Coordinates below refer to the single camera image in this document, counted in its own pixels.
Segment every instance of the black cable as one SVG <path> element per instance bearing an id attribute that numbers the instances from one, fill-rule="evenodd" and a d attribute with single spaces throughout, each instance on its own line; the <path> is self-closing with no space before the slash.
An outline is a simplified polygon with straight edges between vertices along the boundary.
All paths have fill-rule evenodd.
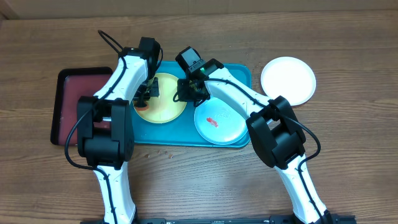
<path id="1" fill-rule="evenodd" d="M 176 102 L 181 101 L 180 98 L 176 99 L 177 96 L 178 96 L 181 92 L 187 91 L 187 90 L 189 90 L 189 89 L 191 88 L 192 85 L 196 85 L 196 84 L 198 84 L 198 83 L 204 82 L 205 80 L 207 80 L 207 77 L 205 77 L 204 79 L 201 79 L 201 80 L 195 80 L 195 81 L 189 83 L 188 85 L 184 86 L 184 88 L 180 88 L 179 90 L 177 90 L 177 91 L 175 92 L 174 96 L 173 96 L 173 102 L 176 103 Z M 193 107 L 198 107 L 198 106 L 200 106 L 202 103 L 204 103 L 204 102 L 208 99 L 208 97 L 209 97 L 210 95 L 209 95 L 209 94 L 206 94 L 205 96 L 206 96 L 206 97 L 204 97 L 204 99 L 202 99 L 201 101 L 199 101 L 199 103 L 197 103 L 198 100 L 197 100 L 196 96 L 194 96 L 195 99 L 193 100 Z"/>
<path id="2" fill-rule="evenodd" d="M 141 93 L 141 95 L 139 96 L 139 98 L 138 98 L 138 101 L 137 101 L 137 103 L 134 105 L 134 106 L 138 106 L 138 107 L 141 107 L 142 105 L 145 105 L 146 106 L 146 104 L 144 103 L 144 96 L 145 96 L 145 93 L 146 93 L 146 91 L 143 91 L 142 93 Z"/>
<path id="3" fill-rule="evenodd" d="M 232 86 L 234 86 L 235 88 L 237 88 L 240 92 L 242 92 L 243 94 L 245 94 L 251 101 L 253 101 L 253 103 L 265 108 L 266 105 L 263 105 L 262 103 L 260 103 L 258 100 L 256 100 L 253 96 L 251 96 L 249 93 L 247 93 L 246 91 L 244 91 L 238 84 L 231 82 L 229 80 L 225 80 L 222 78 L 208 78 L 207 81 L 218 81 L 218 82 L 223 82 L 223 83 L 227 83 L 230 84 Z"/>
<path id="4" fill-rule="evenodd" d="M 72 129 L 70 130 L 69 135 L 68 135 L 68 137 L 67 137 L 67 141 L 66 141 L 66 143 L 65 143 L 65 157 L 67 158 L 67 161 L 68 161 L 72 166 L 74 166 L 74 167 L 77 167 L 77 168 L 80 168 L 80 169 L 86 169 L 86 170 L 94 170 L 94 171 L 100 172 L 100 173 L 104 176 L 104 180 L 106 181 L 106 187 L 107 187 L 107 189 L 108 189 L 109 205 L 111 206 L 111 212 L 112 212 L 112 214 L 113 214 L 114 223 L 115 223 L 115 224 L 118 224 L 118 219 L 117 219 L 117 216 L 116 216 L 115 207 L 114 207 L 113 201 L 112 201 L 111 184 L 109 183 L 109 177 L 108 177 L 108 175 L 106 175 L 106 172 L 103 171 L 103 170 L 101 170 L 101 169 L 99 169 L 99 168 L 97 168 L 97 167 L 83 166 L 83 165 L 80 165 L 80 164 L 77 164 L 77 163 L 73 162 L 72 159 L 71 159 L 70 156 L 69 156 L 69 151 L 68 151 L 68 149 L 69 149 L 69 142 L 70 142 L 70 140 L 71 140 L 71 138 L 72 138 L 72 136 L 73 136 L 73 133 L 76 131 L 78 125 L 80 124 L 80 122 L 83 120 L 83 118 L 84 118 L 85 116 L 88 115 L 88 113 L 90 113 L 91 111 L 95 110 L 96 106 L 97 106 L 100 102 L 102 102 L 106 97 L 108 97 L 108 96 L 113 92 L 113 90 L 116 88 L 116 86 L 118 85 L 118 83 L 119 83 L 120 80 L 122 79 L 122 77 L 123 77 L 123 75 L 124 75 L 124 73 L 126 72 L 126 69 L 127 69 L 126 60 L 124 59 L 124 57 L 121 57 L 121 56 L 120 56 L 120 53 L 121 53 L 121 52 L 118 51 L 117 48 L 116 48 L 110 41 L 108 41 L 108 40 L 104 37 L 104 35 L 105 35 L 106 37 L 108 37 L 109 39 L 111 39 L 111 40 L 112 40 L 117 46 L 119 46 L 121 49 L 123 49 L 123 47 L 122 47 L 117 41 L 115 41 L 111 36 L 109 36 L 107 33 L 103 32 L 102 30 L 99 30 L 98 33 L 99 33 L 99 35 L 106 41 L 106 43 L 108 43 L 108 44 L 118 53 L 119 57 L 120 57 L 120 58 L 122 59 L 122 61 L 123 61 L 123 70 L 122 70 L 122 72 L 120 73 L 118 79 L 117 79 L 117 80 L 113 83 L 113 85 L 109 88 L 109 90 L 108 90 L 100 99 L 98 99 L 97 102 L 94 103 L 93 107 L 92 107 L 91 109 L 87 110 L 87 111 L 83 114 L 83 116 L 81 116 L 81 118 L 80 118 L 80 119 L 75 123 L 75 125 L 72 127 Z"/>
<path id="5" fill-rule="evenodd" d="M 310 159 L 313 159 L 314 157 L 316 157 L 321 152 L 321 142 L 319 141 L 317 136 L 311 130 L 309 130 L 306 126 L 304 126 L 304 124 L 302 124 L 302 123 L 300 123 L 300 122 L 298 122 L 298 121 L 296 121 L 296 120 L 294 120 L 294 119 L 292 119 L 290 117 L 287 117 L 284 114 L 280 114 L 279 113 L 279 116 L 281 116 L 284 119 L 287 119 L 287 120 L 299 125 L 302 129 L 304 129 L 305 132 L 307 132 L 315 140 L 315 142 L 317 144 L 317 151 L 315 151 L 315 153 L 312 154 L 311 156 L 308 156 L 307 158 L 303 159 L 298 164 L 297 171 L 298 171 L 298 174 L 300 176 L 301 182 L 303 183 L 304 189 L 305 189 L 305 191 L 306 191 L 306 193 L 308 195 L 308 198 L 310 199 L 310 202 L 312 203 L 312 205 L 314 206 L 315 210 L 317 211 L 317 213 L 319 215 L 319 218 L 321 219 L 321 223 L 323 224 L 323 218 L 322 218 L 321 212 L 319 211 L 316 203 L 314 202 L 314 200 L 311 197 L 310 191 L 308 190 L 308 187 L 307 187 L 307 185 L 305 183 L 305 180 L 304 180 L 304 177 L 303 177 L 303 174 L 302 174 L 303 170 L 301 169 L 301 166 L 304 164 L 304 162 L 307 162 Z"/>
<path id="6" fill-rule="evenodd" d="M 102 31 L 102 30 L 98 30 L 98 33 L 99 33 L 99 35 L 102 37 L 102 39 L 104 39 L 105 42 L 106 42 L 107 44 L 109 44 L 109 46 L 111 46 L 111 47 L 113 48 L 113 50 L 115 50 L 118 54 L 120 53 L 120 51 L 118 51 L 118 49 L 117 49 L 108 39 L 112 40 L 118 47 L 120 47 L 121 50 L 123 50 L 122 45 L 120 45 L 120 44 L 119 44 L 115 39 L 113 39 L 110 35 L 108 35 L 107 33 L 105 33 L 105 32 Z"/>
<path id="7" fill-rule="evenodd" d="M 266 105 L 263 105 L 262 103 L 260 103 L 258 100 L 256 100 L 253 96 L 251 96 L 249 93 L 244 91 L 238 84 L 236 84 L 234 82 L 231 82 L 231 81 L 225 80 L 225 79 L 221 79 L 221 78 L 208 78 L 208 79 L 206 79 L 206 81 L 217 81 L 217 82 L 223 82 L 223 83 L 230 84 L 230 85 L 234 86 L 235 88 L 237 88 L 240 92 L 245 94 L 251 101 L 253 101 L 253 103 L 255 103 L 255 104 L 257 104 L 257 105 L 259 105 L 259 106 L 261 106 L 263 108 L 266 107 Z M 307 132 L 315 140 L 315 142 L 317 144 L 317 151 L 314 154 L 312 154 L 311 156 L 308 156 L 305 159 L 303 159 L 298 164 L 297 171 L 298 171 L 298 174 L 300 176 L 301 182 L 303 183 L 304 189 L 305 189 L 305 191 L 306 191 L 306 193 L 308 195 L 308 198 L 310 199 L 310 202 L 312 203 L 312 205 L 314 206 L 315 210 L 317 211 L 317 213 L 319 215 L 319 218 L 321 220 L 321 223 L 324 224 L 322 215 L 321 215 L 316 203 L 312 199 L 310 191 L 308 190 L 308 187 L 307 187 L 307 185 L 305 183 L 305 180 L 304 180 L 304 177 L 303 177 L 303 174 L 302 174 L 303 170 L 301 169 L 301 166 L 304 164 L 304 162 L 307 162 L 310 159 L 313 159 L 314 157 L 316 157 L 320 153 L 320 151 L 321 151 L 321 143 L 320 143 L 319 139 L 317 138 L 317 136 L 311 130 L 309 130 L 306 126 L 304 126 L 302 123 L 300 123 L 300 122 L 298 122 L 298 121 L 296 121 L 296 120 L 294 120 L 294 119 L 292 119 L 290 117 L 287 117 L 284 114 L 280 114 L 280 113 L 278 113 L 278 114 L 279 114 L 279 116 L 283 117 L 284 119 L 287 119 L 287 120 L 295 123 L 296 125 L 299 125 L 302 129 L 304 129 L 305 132 Z"/>
<path id="8" fill-rule="evenodd" d="M 162 47 L 160 48 L 160 51 L 162 52 L 162 57 L 160 58 L 159 62 L 157 63 L 156 70 L 159 69 L 159 67 L 160 67 L 160 65 L 162 64 L 162 61 L 163 61 L 163 48 Z"/>

